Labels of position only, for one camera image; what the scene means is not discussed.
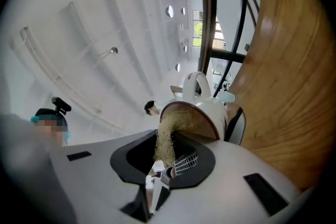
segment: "wooden curved wall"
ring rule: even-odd
[[[336,138],[335,37],[319,0],[261,0],[247,57],[230,92],[247,118],[242,146],[304,189]]]

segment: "round light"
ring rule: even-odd
[[[118,54],[118,49],[117,49],[116,47],[112,47],[112,48],[110,49],[110,52],[111,52],[112,54]]]
[[[169,18],[173,18],[174,16],[174,10],[173,10],[173,7],[172,6],[168,6],[166,8],[166,14]]]
[[[179,72],[180,71],[180,64],[178,63],[176,66],[175,66],[175,70],[177,71],[177,72]]]

